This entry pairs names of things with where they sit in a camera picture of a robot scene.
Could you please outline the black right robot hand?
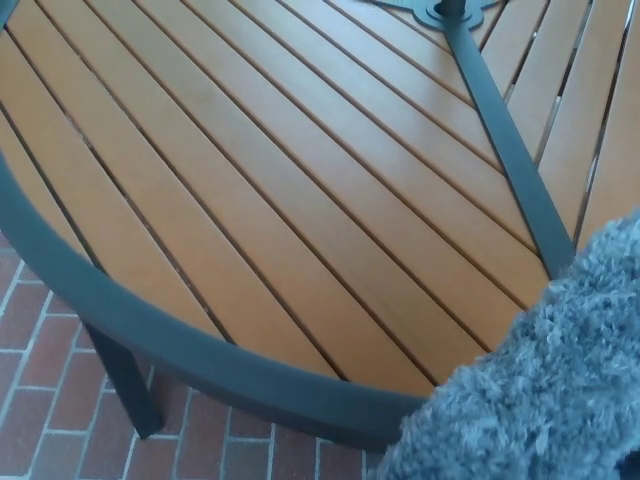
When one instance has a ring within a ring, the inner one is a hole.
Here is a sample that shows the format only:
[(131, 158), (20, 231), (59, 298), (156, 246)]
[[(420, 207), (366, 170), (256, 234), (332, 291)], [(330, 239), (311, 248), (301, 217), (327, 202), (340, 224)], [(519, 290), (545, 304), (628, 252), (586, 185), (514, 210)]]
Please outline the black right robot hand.
[(615, 471), (621, 480), (640, 480), (640, 456), (638, 452), (617, 463)]

